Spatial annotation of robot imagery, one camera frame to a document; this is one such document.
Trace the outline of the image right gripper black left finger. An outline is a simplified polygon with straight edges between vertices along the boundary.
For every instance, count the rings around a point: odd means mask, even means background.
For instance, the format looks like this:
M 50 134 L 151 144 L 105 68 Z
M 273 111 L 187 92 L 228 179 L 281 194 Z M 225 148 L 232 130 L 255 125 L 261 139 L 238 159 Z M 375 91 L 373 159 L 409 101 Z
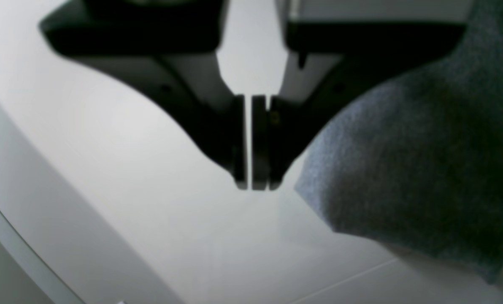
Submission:
M 245 98 L 219 69 L 228 0 L 67 0 L 39 23 L 53 51 L 134 89 L 246 189 Z

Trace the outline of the image right gripper white right finger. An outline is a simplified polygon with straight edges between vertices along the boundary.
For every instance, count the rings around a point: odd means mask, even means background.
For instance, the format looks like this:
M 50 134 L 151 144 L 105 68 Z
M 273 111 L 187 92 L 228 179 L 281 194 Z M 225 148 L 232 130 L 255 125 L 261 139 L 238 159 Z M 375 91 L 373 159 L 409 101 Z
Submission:
M 464 22 L 282 21 L 289 56 L 280 91 L 251 98 L 251 187 L 280 187 L 339 111 L 384 81 L 446 56 L 465 29 Z

